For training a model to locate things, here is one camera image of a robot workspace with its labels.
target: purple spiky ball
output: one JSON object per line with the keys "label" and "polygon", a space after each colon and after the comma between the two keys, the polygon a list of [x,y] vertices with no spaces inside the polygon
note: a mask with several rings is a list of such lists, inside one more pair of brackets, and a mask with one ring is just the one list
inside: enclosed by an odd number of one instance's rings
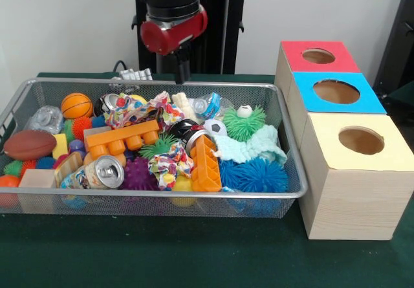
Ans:
{"label": "purple spiky ball", "polygon": [[134,161],[128,160],[124,171],[125,179],[120,187],[121,190],[160,190],[157,178],[149,174],[147,159],[137,157]]}

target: colorful fabric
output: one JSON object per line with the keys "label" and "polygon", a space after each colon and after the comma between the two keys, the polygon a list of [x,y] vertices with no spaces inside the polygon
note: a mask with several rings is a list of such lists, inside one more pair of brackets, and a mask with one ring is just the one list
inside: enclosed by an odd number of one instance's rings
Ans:
{"label": "colorful fabric", "polygon": [[161,133],[168,130],[174,123],[185,118],[184,113],[175,104],[171,104],[169,94],[162,92],[147,104],[124,93],[119,95],[116,107],[105,113],[105,123],[112,128],[121,128],[140,122],[157,119]]}
{"label": "colorful fabric", "polygon": [[180,142],[171,146],[168,153],[157,154],[148,162],[148,170],[158,179],[160,190],[171,190],[179,175],[191,178],[194,163]]}

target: green ball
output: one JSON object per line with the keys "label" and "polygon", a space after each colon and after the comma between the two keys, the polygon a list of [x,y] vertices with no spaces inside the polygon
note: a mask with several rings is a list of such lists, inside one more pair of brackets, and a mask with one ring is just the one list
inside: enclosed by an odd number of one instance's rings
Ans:
{"label": "green ball", "polygon": [[13,161],[5,166],[3,172],[5,173],[5,175],[20,177],[22,167],[23,162]]}
{"label": "green ball", "polygon": [[65,121],[64,132],[65,132],[66,140],[67,140],[68,144],[71,141],[76,139],[76,137],[73,135],[72,126],[73,126],[73,120],[66,120]]}

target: plastic water bottle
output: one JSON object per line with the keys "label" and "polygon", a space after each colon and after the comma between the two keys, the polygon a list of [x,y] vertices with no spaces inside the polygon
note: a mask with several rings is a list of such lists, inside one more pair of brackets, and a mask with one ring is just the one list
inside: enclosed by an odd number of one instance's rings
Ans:
{"label": "plastic water bottle", "polygon": [[226,110],[234,106],[229,99],[223,98],[217,93],[207,94],[189,101],[196,115],[205,120],[209,118],[221,120]]}

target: wire mesh basket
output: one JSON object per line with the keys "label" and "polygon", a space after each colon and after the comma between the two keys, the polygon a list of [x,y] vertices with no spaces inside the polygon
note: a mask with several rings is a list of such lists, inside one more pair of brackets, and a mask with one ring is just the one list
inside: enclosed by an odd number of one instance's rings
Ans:
{"label": "wire mesh basket", "polygon": [[288,157],[285,164],[288,191],[268,194],[0,188],[0,213],[282,218],[294,200],[306,192],[307,180],[283,95],[274,85],[258,83],[188,82],[176,85],[162,81],[29,80],[21,85],[0,116],[0,170],[12,161],[3,153],[4,142],[12,133],[22,130],[28,119],[44,105],[60,106],[65,96],[73,92],[85,93],[94,102],[107,93],[152,98],[162,91],[170,95],[185,92],[192,98],[214,91],[231,100],[236,108],[245,104],[260,105],[267,115],[267,124],[278,129],[279,144]]}

